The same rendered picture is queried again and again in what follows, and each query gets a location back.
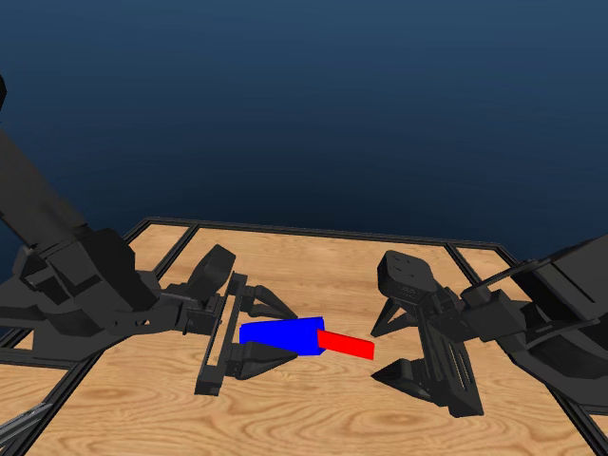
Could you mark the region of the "blue hollow socket block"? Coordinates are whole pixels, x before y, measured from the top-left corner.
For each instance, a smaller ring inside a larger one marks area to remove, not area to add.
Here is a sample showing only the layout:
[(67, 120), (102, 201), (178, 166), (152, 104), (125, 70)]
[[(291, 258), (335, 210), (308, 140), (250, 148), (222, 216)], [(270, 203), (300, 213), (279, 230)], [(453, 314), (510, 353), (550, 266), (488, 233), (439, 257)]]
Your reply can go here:
[(317, 332), (324, 330), (321, 316), (258, 321), (240, 326), (238, 342), (257, 342), (298, 355), (320, 355), (325, 350), (319, 346)]

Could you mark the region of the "thin red peg bar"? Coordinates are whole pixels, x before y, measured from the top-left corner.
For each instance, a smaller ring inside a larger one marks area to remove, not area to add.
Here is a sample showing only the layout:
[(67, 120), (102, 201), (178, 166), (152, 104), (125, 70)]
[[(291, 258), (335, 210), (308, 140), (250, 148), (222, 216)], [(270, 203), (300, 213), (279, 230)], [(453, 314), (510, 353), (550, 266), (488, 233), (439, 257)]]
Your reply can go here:
[(374, 359), (375, 345), (368, 340), (335, 332), (318, 330), (317, 343), (320, 349), (340, 352), (368, 360)]

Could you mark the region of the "grey metal strut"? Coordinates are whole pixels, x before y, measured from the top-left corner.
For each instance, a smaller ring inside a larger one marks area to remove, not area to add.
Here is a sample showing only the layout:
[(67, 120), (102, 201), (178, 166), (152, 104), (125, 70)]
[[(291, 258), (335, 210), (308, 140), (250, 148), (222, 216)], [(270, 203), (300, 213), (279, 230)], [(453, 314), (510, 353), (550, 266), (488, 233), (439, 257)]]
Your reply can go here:
[(40, 403), (0, 425), (0, 449), (38, 423), (52, 403)]

